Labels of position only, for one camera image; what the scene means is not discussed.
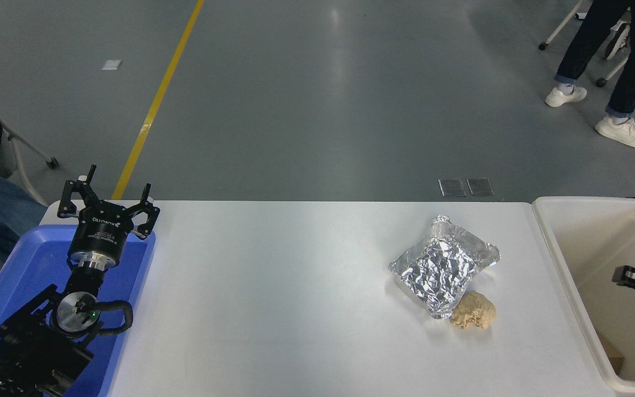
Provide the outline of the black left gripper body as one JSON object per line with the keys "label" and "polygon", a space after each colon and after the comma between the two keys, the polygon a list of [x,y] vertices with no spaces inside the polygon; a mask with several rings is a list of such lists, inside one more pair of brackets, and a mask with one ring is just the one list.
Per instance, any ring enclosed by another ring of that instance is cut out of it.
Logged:
{"label": "black left gripper body", "polygon": [[108,201],[99,208],[88,206],[80,211],[78,228],[68,251],[71,261],[81,261],[87,253],[106,256],[119,261],[133,223],[127,208]]}

